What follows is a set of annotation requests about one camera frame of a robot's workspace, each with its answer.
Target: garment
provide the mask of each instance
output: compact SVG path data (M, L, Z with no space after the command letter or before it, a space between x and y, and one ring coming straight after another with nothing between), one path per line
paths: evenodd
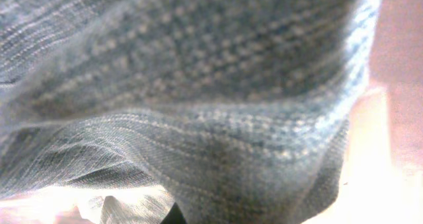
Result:
M159 184L187 223L301 223L336 199L379 4L0 0L0 198Z

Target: gray-blue fabric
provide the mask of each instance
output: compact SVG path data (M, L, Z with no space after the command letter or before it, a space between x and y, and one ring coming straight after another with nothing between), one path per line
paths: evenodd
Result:
M379 4L0 0L0 198L160 184L188 223L301 223L336 199Z

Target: denim fabric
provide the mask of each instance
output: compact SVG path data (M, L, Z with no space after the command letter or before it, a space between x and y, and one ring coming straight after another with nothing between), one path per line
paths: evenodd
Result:
M379 3L0 0L0 198L159 184L187 223L301 223L336 199Z

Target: cloth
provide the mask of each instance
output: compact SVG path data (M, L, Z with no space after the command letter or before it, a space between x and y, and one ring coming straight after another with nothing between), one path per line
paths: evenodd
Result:
M0 198L162 185L187 223L301 223L336 199L379 4L0 0Z

